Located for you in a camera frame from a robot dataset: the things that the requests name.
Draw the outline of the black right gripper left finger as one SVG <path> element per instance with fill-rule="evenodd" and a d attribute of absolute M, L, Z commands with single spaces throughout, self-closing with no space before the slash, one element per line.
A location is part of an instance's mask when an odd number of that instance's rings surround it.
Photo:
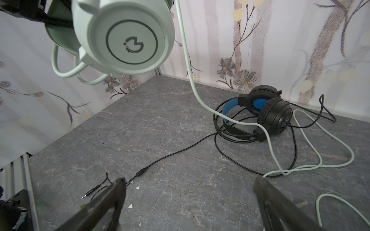
<path fill-rule="evenodd" d="M 57 230 L 117 231 L 125 197 L 126 180 L 119 178 Z"/>

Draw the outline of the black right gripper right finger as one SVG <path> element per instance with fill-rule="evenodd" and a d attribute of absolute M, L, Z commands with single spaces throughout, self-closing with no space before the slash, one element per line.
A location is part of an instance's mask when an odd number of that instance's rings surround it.
<path fill-rule="evenodd" d="M 257 177 L 256 195 L 266 231 L 321 231 L 322 228 L 305 215 L 278 189 L 262 177 Z"/>

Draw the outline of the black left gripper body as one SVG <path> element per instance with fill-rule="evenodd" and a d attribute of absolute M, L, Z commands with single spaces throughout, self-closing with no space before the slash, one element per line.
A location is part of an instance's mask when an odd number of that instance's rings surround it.
<path fill-rule="evenodd" d="M 45 25 L 72 27 L 70 20 L 48 16 L 44 11 L 46 3 L 46 0 L 3 0 L 1 1 L 1 12 Z"/>

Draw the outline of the mint green headphones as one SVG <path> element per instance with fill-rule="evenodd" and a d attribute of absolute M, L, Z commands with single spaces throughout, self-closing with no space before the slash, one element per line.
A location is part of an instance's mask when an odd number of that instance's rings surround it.
<path fill-rule="evenodd" d="M 162 65 L 172 52 L 173 1 L 52 1 L 47 15 L 71 27 L 46 26 L 54 42 L 52 67 L 62 78 L 87 67 L 108 77 L 141 75 Z"/>

